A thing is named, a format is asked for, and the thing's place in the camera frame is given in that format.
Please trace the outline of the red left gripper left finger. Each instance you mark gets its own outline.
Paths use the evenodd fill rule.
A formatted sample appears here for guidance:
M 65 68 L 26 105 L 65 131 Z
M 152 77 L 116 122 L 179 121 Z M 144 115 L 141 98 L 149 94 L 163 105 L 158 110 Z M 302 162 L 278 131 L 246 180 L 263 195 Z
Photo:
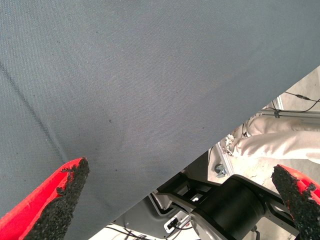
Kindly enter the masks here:
M 2 240 L 62 240 L 89 175 L 87 158 L 63 164 L 0 220 Z

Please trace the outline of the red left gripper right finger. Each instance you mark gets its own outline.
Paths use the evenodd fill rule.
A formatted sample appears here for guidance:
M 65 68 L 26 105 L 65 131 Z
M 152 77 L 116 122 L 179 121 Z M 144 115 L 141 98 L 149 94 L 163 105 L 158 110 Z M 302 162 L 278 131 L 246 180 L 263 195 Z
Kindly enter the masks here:
M 320 238 L 320 184 L 302 172 L 276 165 L 272 182 L 290 212 L 301 240 Z

